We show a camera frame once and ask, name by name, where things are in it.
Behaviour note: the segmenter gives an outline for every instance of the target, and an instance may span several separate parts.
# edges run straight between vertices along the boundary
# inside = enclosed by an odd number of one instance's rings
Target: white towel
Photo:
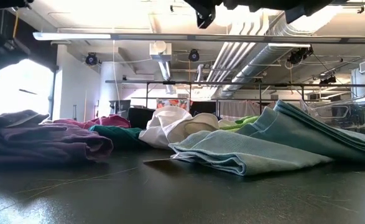
[[[178,106],[164,106],[153,113],[139,139],[152,147],[169,149],[168,144],[183,141],[193,133],[216,131],[219,127],[232,124],[230,121],[218,121],[213,114],[200,113],[192,117]]]

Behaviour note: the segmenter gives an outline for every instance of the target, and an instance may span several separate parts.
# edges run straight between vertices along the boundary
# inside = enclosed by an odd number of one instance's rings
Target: fluorescent light
[[[86,39],[110,39],[110,34],[64,34],[34,32],[36,40],[86,40]]]
[[[269,47],[311,47],[310,44],[276,44],[276,43],[269,43]]]

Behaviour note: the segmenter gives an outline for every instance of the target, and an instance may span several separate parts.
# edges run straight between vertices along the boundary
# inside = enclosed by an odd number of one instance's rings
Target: purple towel
[[[0,115],[0,164],[69,164],[107,158],[111,140],[70,124],[39,124],[48,115],[27,110]]]

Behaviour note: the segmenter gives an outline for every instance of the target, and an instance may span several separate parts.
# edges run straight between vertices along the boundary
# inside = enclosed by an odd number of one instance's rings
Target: ceiling
[[[217,20],[207,29],[196,27],[195,11],[183,0],[35,0],[33,11],[23,10],[21,18],[43,32],[120,32],[120,33],[184,33],[184,34],[227,34],[231,26],[225,22],[239,21],[236,15],[251,15],[236,11],[217,10]],[[343,10],[327,25],[315,32],[317,36],[365,36],[365,12],[357,14],[356,9]],[[149,41],[116,41],[115,46],[123,49],[125,60],[145,60],[149,56]],[[221,42],[183,42],[172,41],[173,60],[171,68],[197,68],[200,62],[212,63],[223,45]],[[102,61],[112,60],[113,42],[108,40],[74,41],[72,46],[85,55],[98,52]],[[200,62],[187,63],[188,52],[198,49]],[[319,57],[309,57],[305,63],[317,65],[299,65],[291,71],[286,69],[282,57],[281,67],[266,70],[263,82],[309,82],[318,79],[327,69],[339,67],[354,60],[348,66],[342,66],[341,76],[349,74],[349,69],[357,68],[365,60],[365,45],[313,45]],[[344,62],[331,63],[343,59]],[[155,61],[132,64],[137,74],[153,74],[159,70]]]

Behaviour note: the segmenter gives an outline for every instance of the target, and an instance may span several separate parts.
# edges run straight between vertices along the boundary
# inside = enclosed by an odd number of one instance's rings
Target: pink towel
[[[87,121],[87,122],[79,122],[79,121],[75,121],[73,119],[59,119],[59,120],[56,120],[53,122],[58,123],[58,124],[74,124],[83,129],[88,129],[94,125],[131,128],[130,122],[128,120],[120,117],[119,115],[115,115],[115,114],[109,115],[108,117],[103,116],[101,118],[92,119],[91,121]]]

